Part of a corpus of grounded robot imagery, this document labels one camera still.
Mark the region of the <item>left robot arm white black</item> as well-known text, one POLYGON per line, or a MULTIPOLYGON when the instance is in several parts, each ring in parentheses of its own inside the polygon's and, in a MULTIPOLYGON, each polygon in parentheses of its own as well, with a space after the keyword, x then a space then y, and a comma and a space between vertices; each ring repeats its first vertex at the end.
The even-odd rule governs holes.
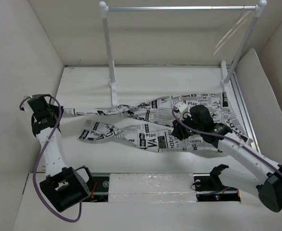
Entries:
POLYGON ((45 161, 46 178, 39 184, 40 191, 58 212, 63 212, 88 199, 95 182, 86 166, 81 166, 86 174, 80 175, 66 163, 60 130, 64 109, 48 103, 47 97, 44 94, 31 96, 22 103, 21 109, 32 114, 32 132, 41 144, 45 161))

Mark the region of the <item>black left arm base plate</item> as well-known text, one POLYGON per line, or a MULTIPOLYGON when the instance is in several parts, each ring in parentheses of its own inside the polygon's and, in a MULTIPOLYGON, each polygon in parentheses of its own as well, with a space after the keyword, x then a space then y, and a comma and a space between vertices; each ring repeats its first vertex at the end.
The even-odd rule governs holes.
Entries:
POLYGON ((110 173, 92 173, 92 176, 94 186, 91 191, 91 196, 83 200, 83 202, 108 202, 110 173))

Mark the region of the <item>newspaper print trousers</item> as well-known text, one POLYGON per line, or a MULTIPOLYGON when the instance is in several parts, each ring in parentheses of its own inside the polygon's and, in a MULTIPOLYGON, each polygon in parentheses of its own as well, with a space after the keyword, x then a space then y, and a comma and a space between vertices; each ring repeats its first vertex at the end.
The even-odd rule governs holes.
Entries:
POLYGON ((244 142, 251 144, 245 129, 238 120, 226 92, 201 93, 181 96, 163 96, 136 106, 120 104, 111 108, 65 108, 63 116, 123 116, 142 121, 139 125, 128 125, 117 128, 100 121, 87 120, 79 135, 80 141, 102 141, 110 138, 125 139, 139 149, 150 152, 191 152, 217 151, 217 148, 203 140, 200 135, 193 135, 184 140, 172 136, 172 108, 179 102, 189 108, 205 106, 213 121, 223 123, 244 142))

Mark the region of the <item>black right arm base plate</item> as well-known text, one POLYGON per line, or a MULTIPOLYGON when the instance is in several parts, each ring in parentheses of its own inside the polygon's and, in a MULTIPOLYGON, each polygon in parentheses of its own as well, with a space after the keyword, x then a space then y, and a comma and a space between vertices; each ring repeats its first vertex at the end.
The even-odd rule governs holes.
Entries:
POLYGON ((241 202, 238 189, 223 186, 209 173, 193 174, 191 189, 196 192, 197 202, 241 202))

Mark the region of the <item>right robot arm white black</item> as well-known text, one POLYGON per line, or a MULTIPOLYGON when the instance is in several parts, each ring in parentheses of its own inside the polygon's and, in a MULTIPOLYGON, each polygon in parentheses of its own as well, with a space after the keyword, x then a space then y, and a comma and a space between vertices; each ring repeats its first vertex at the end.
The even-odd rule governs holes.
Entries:
POLYGON ((174 117, 174 137, 182 141, 190 136, 200 135, 204 142, 231 156, 252 173, 251 176, 242 174, 228 165, 221 164, 210 172, 209 183, 212 188, 237 188, 259 198, 272 212, 282 211, 282 164, 251 148, 227 125, 215 123, 204 105, 189 108, 179 102, 172 108, 171 113, 174 117))

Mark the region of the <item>white clothes rack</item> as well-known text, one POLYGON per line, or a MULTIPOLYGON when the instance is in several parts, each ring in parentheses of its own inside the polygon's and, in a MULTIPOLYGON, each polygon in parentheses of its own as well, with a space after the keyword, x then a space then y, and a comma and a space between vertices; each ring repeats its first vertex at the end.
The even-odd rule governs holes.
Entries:
POLYGON ((111 103, 118 104, 115 68, 133 65, 216 65, 220 84, 226 88, 267 2, 249 1, 233 5, 229 0, 209 0, 188 6, 112 7, 99 3, 107 62, 111 103), (228 56, 213 58, 217 42, 241 12, 254 11, 239 47, 228 56))

